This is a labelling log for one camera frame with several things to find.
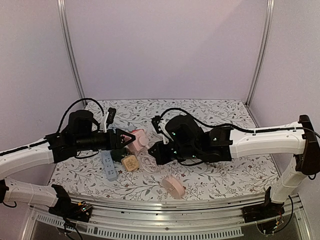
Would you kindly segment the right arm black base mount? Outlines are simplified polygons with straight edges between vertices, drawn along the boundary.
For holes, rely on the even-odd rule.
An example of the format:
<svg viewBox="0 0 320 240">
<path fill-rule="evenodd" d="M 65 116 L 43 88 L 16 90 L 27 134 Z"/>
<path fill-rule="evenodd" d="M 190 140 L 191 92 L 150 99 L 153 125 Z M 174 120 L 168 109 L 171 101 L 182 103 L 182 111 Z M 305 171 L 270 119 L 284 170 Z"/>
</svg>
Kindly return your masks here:
<svg viewBox="0 0 320 240">
<path fill-rule="evenodd" d="M 277 217 L 285 213 L 284 203 L 263 202 L 245 206 L 241 209 L 245 223 Z"/>
</svg>

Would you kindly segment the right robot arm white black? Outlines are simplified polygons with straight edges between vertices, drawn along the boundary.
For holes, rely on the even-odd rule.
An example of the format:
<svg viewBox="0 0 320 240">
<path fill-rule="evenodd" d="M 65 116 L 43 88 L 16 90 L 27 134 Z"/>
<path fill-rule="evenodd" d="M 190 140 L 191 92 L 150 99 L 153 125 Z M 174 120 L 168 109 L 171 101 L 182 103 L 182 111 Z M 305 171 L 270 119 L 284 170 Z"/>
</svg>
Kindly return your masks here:
<svg viewBox="0 0 320 240">
<path fill-rule="evenodd" d="M 265 202 L 258 208 L 262 218 L 274 214 L 305 178 L 320 172 L 320 135 L 308 115 L 280 126 L 241 128 L 231 123 L 209 125 L 184 109 L 180 112 L 170 120 L 164 114 L 151 120 L 155 132 L 162 135 L 148 150 L 157 165 L 174 160 L 217 163 L 253 155 L 292 154 L 280 179 L 265 193 Z"/>
</svg>

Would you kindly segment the grey blue power strip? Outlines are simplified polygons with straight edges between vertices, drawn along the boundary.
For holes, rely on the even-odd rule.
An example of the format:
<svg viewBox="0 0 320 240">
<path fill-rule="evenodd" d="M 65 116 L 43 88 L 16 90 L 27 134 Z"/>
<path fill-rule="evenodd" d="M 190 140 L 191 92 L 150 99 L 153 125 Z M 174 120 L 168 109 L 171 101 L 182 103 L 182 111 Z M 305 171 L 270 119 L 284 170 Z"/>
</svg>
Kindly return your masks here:
<svg viewBox="0 0 320 240">
<path fill-rule="evenodd" d="M 106 173 L 106 178 L 110 181 L 116 181 L 118 179 L 118 174 L 109 150 L 101 151 L 101 159 Z"/>
</svg>

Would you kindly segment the dark green cube adapter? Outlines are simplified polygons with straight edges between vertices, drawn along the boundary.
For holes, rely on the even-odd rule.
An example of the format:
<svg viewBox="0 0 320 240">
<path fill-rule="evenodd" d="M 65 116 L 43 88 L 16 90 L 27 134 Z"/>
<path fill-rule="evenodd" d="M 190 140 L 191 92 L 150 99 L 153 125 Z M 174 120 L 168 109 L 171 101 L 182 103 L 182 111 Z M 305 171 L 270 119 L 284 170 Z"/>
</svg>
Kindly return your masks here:
<svg viewBox="0 0 320 240">
<path fill-rule="evenodd" d="M 113 161 L 115 162 L 121 162 L 121 160 L 131 153 L 128 151 L 127 148 L 121 148 L 121 149 L 113 149 L 110 151 L 110 155 Z"/>
</svg>

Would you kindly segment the pink cube adapter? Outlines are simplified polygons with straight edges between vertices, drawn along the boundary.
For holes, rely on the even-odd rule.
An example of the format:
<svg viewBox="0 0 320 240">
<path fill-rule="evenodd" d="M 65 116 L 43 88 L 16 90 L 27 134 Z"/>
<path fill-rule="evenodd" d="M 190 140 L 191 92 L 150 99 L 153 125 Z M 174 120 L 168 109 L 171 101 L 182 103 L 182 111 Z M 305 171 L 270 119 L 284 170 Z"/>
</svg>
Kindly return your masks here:
<svg viewBox="0 0 320 240">
<path fill-rule="evenodd" d="M 143 129 L 136 129 L 131 132 L 135 140 L 128 145 L 128 149 L 133 153 L 139 153 L 149 146 L 149 139 Z"/>
</svg>

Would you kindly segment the beige cube adapter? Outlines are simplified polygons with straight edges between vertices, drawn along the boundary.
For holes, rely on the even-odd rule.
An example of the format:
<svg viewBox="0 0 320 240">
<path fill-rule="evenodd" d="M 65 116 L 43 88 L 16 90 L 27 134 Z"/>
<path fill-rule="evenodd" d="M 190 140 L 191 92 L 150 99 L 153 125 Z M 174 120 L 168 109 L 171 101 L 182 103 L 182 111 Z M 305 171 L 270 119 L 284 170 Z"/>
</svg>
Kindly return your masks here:
<svg viewBox="0 0 320 240">
<path fill-rule="evenodd" d="M 121 163 L 127 172 L 133 172 L 140 168 L 139 161 L 134 155 L 124 157 Z"/>
</svg>

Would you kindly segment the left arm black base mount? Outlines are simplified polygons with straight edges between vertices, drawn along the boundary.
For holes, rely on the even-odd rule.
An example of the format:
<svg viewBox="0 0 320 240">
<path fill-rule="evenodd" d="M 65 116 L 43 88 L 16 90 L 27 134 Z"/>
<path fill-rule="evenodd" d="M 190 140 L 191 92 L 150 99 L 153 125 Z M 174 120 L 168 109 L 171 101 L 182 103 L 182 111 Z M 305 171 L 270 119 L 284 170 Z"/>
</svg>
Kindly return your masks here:
<svg viewBox="0 0 320 240">
<path fill-rule="evenodd" d="M 57 203 L 54 207 L 49 207 L 48 212 L 65 219 L 88 223 L 93 211 L 93 205 L 81 201 L 78 203 Z"/>
</svg>

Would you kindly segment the round pink socket base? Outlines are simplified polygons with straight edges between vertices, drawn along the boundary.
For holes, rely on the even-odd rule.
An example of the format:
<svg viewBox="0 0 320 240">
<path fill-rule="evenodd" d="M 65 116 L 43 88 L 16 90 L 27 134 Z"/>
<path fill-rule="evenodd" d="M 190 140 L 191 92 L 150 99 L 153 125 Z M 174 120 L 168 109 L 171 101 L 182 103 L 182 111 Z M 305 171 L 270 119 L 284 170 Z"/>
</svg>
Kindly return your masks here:
<svg viewBox="0 0 320 240">
<path fill-rule="evenodd" d="M 165 178 L 163 178 L 162 185 L 174 199 L 182 199 L 182 197 L 186 194 L 181 182 L 172 175 L 167 175 Z"/>
</svg>

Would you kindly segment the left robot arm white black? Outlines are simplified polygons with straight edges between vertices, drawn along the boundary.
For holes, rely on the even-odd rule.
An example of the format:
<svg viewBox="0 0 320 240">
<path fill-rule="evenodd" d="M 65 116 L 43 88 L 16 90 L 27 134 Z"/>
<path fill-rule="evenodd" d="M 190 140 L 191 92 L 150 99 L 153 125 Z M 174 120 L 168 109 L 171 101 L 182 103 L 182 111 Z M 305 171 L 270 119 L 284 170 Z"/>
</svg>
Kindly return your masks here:
<svg viewBox="0 0 320 240">
<path fill-rule="evenodd" d="M 136 137 L 121 129 L 109 129 L 116 109 L 102 113 L 98 122 L 89 110 L 69 109 L 63 114 L 68 117 L 66 127 L 58 126 L 55 133 L 31 144 L 0 153 L 0 201 L 38 204 L 55 209 L 63 216 L 74 213 L 74 205 L 65 189 L 60 185 L 43 186 L 21 182 L 11 175 L 33 167 L 57 164 L 75 157 L 83 151 L 110 151 L 126 147 Z"/>
</svg>

